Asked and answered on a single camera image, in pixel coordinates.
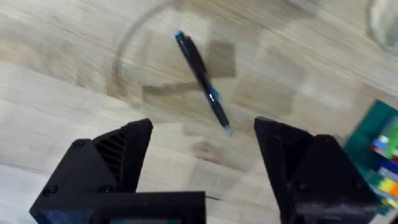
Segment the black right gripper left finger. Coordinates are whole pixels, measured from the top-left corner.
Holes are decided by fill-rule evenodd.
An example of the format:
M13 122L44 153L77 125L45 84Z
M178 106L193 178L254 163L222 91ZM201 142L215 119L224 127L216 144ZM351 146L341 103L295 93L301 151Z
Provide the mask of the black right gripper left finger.
M29 213L37 223L96 223L103 195L134 193L152 134L148 118L72 142Z

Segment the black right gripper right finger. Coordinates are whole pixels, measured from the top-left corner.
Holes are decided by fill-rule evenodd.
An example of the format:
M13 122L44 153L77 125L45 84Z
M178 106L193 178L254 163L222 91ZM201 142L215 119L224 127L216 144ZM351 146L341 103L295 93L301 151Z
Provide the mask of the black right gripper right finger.
M360 224L376 216L376 194L333 136L263 116L254 131L281 223Z

